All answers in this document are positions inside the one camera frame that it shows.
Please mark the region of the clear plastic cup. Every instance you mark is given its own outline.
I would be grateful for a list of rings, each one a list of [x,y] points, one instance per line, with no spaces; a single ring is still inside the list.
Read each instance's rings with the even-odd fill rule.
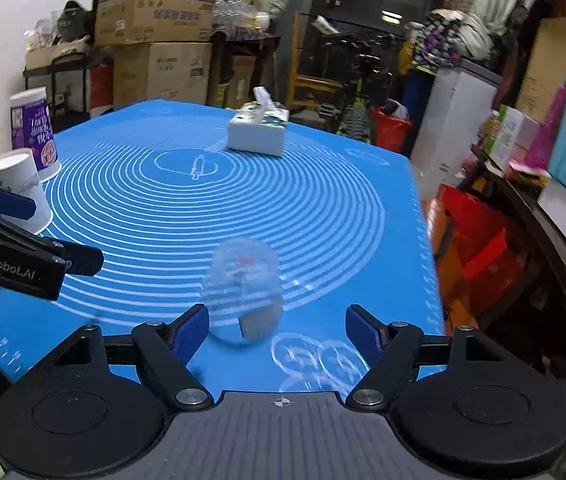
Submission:
[[[261,240],[235,237],[212,253],[200,301],[210,315],[210,335],[230,347],[258,344],[283,316],[280,259]]]

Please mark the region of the white paper cup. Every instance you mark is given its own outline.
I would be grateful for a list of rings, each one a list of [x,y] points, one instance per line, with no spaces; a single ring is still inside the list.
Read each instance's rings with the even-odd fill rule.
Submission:
[[[12,206],[5,206],[0,216],[34,235],[39,235],[51,224],[53,213],[30,148],[18,148],[0,155],[0,189],[22,198],[19,204],[10,200]],[[31,211],[28,205],[24,205],[24,198],[36,205],[36,210],[27,219],[16,216]]]

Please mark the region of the purple paper cup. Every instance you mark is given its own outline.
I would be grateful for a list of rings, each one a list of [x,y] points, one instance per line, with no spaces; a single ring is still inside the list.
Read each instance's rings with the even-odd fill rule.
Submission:
[[[30,148],[42,182],[62,169],[52,128],[46,88],[38,87],[10,97],[12,148]]]

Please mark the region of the red paper bag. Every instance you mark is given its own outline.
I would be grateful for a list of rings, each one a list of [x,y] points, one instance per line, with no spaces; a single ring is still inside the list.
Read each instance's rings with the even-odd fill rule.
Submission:
[[[506,308],[526,280],[529,252],[512,218],[477,197],[440,185],[436,199],[454,223],[453,245],[460,257],[474,324]]]

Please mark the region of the blue silicone baking mat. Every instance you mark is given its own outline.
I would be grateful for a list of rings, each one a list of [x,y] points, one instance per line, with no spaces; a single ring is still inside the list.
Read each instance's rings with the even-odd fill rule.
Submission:
[[[242,307],[214,300],[190,370],[225,390],[347,393],[366,370],[346,336],[360,304],[384,322],[443,330],[426,226],[409,162],[298,125],[284,153],[230,151],[227,110],[134,105],[61,133],[45,185],[48,235],[100,248],[92,278],[68,276],[48,302],[0,289],[0,370],[16,380],[76,328],[129,333],[170,322],[204,296],[216,247],[261,240],[280,262],[283,312],[264,339],[240,331]]]

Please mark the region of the lower cardboard box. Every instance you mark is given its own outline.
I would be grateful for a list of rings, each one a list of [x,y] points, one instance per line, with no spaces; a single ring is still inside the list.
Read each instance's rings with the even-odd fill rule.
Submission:
[[[151,100],[205,104],[212,45],[153,42],[114,49],[114,109]]]

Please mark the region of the cardboard box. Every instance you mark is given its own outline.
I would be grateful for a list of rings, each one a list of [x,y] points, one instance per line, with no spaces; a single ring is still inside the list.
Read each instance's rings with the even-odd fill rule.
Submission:
[[[205,42],[211,34],[213,7],[214,0],[98,0],[95,43]]]
[[[114,109],[151,100],[205,104],[212,45],[153,42],[114,49]]]

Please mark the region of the red bucket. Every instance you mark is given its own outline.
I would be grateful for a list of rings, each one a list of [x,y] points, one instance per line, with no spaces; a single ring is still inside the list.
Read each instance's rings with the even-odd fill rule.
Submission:
[[[411,123],[386,115],[379,107],[372,107],[370,114],[372,144],[390,152],[400,153],[412,129]]]

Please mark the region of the upper cardboard box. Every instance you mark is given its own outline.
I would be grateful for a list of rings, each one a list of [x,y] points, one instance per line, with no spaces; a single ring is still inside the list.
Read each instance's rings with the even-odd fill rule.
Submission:
[[[214,0],[98,0],[95,43],[205,42],[211,34],[213,7]]]

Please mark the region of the white tissue box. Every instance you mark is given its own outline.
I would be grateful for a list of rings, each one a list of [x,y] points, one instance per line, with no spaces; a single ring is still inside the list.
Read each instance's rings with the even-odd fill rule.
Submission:
[[[281,157],[289,110],[274,102],[264,87],[254,89],[255,101],[246,103],[228,123],[226,147],[232,151]]]

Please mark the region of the white cabinet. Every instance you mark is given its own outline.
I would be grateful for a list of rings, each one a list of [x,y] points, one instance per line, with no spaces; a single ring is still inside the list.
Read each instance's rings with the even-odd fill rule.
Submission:
[[[501,77],[463,60],[438,70],[410,156],[418,194],[461,182],[461,164],[489,118]]]

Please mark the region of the wooden chair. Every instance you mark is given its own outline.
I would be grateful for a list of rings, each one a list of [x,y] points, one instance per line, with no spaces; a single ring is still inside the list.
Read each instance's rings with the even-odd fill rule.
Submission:
[[[296,110],[300,107],[313,108],[317,110],[321,103],[315,98],[298,99],[298,89],[318,92],[319,96],[326,94],[332,98],[344,87],[337,81],[309,76],[299,73],[301,52],[301,13],[292,14],[292,57],[290,58],[288,85],[285,106],[288,110]]]

